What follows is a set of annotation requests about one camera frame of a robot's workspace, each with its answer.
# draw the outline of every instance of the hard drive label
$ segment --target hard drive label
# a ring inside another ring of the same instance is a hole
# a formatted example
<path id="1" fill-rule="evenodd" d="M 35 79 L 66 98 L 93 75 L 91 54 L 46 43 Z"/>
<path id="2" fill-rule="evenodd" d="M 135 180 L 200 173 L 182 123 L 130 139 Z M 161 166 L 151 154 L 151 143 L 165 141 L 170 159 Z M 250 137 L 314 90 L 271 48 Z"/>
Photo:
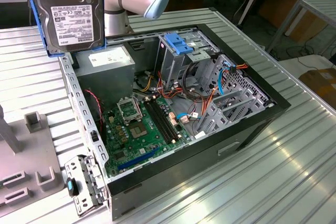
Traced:
<path id="1" fill-rule="evenodd" d="M 51 7 L 60 46 L 93 41 L 91 5 Z"/>

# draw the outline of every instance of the cardboard box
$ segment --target cardboard box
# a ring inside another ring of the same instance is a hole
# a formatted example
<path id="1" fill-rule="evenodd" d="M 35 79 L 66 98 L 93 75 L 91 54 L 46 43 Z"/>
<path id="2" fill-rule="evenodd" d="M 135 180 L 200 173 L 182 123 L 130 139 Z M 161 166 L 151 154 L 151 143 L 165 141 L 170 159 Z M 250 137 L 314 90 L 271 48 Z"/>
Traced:
<path id="1" fill-rule="evenodd" d="M 308 88 L 336 109 L 336 70 L 310 70 L 299 78 Z"/>

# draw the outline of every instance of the yellow wire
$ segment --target yellow wire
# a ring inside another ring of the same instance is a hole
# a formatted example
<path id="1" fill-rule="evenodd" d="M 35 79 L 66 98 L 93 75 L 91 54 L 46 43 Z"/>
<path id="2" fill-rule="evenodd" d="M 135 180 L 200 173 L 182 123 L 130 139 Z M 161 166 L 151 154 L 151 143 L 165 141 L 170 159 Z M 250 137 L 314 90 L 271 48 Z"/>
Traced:
<path id="1" fill-rule="evenodd" d="M 148 79 L 147 86 L 143 90 L 140 90 L 141 92 L 145 92 L 149 89 L 149 87 L 151 86 L 152 79 L 153 79 L 153 76 L 150 76 L 149 79 Z"/>

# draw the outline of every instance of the metal workbench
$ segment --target metal workbench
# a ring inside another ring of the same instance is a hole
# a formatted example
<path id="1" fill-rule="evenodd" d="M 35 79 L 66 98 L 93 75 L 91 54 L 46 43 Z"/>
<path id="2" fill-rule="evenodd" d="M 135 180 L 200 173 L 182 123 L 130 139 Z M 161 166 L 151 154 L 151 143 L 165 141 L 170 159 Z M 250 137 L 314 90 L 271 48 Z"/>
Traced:
<path id="1" fill-rule="evenodd" d="M 272 37 L 271 42 L 266 47 L 267 52 L 271 52 L 273 47 L 280 39 L 281 35 L 284 33 L 285 29 L 295 17 L 293 22 L 290 24 L 287 32 L 285 33 L 286 36 L 289 36 L 291 34 L 291 32 L 294 30 L 294 28 L 307 10 L 318 16 L 320 19 L 324 20 L 327 24 L 336 28 L 336 0 L 297 0 L 277 32 Z M 325 50 L 329 46 L 331 46 L 335 40 L 336 34 L 333 38 L 330 38 L 329 42 L 326 44 Z"/>
<path id="2" fill-rule="evenodd" d="M 220 13 L 209 9 L 130 18 L 135 31 L 206 23 L 291 104 L 242 151 L 118 220 L 119 223 L 328 223 L 336 221 L 336 112 L 293 79 Z M 38 31 L 0 31 L 0 103 L 5 119 L 46 113 L 58 160 L 85 153 L 56 58 Z M 105 207 L 79 219 L 66 189 L 1 223 L 108 223 Z"/>

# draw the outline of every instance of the barcode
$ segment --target barcode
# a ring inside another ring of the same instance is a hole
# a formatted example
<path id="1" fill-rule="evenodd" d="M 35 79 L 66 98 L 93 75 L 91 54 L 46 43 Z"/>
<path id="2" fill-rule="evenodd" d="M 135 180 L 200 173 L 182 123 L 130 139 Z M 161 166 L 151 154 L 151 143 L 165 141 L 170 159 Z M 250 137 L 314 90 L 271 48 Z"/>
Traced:
<path id="1" fill-rule="evenodd" d="M 73 37 L 75 37 L 75 35 L 73 35 L 73 34 L 60 35 L 60 36 L 59 36 L 60 39 L 73 38 Z"/>
<path id="2" fill-rule="evenodd" d="M 83 41 L 90 41 L 92 38 L 87 38 L 87 39 L 78 39 L 78 42 L 83 42 Z"/>

